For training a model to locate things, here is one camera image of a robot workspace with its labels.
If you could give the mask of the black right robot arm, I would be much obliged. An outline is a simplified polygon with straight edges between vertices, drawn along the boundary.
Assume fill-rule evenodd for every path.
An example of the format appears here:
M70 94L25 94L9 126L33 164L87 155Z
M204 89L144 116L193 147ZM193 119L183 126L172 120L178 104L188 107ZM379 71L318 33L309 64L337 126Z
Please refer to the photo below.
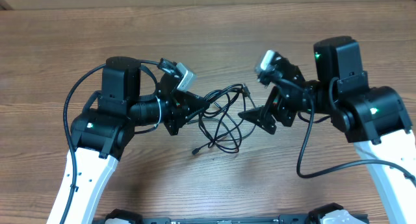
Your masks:
M343 132L365 165L390 223L415 222L415 134L405 104L388 86L370 87L358 42L350 36L314 44L317 79L304 79L298 66L269 50L255 67L257 80L271 86L263 106L240 113L274 134L276 123L286 127L301 113L327 115Z

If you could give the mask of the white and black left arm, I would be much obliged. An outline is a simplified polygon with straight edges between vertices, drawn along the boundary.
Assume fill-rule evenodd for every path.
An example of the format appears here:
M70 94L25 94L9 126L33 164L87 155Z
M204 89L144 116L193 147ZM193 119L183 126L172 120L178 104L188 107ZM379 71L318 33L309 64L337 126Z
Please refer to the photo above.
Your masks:
M101 195L121 160L127 144L160 124L172 136L209 103L189 92L196 75L182 63L165 58L158 62L114 56L96 68L102 72L101 89L83 110L68 121L71 88L63 110L69 146L64 177L48 223L91 223Z

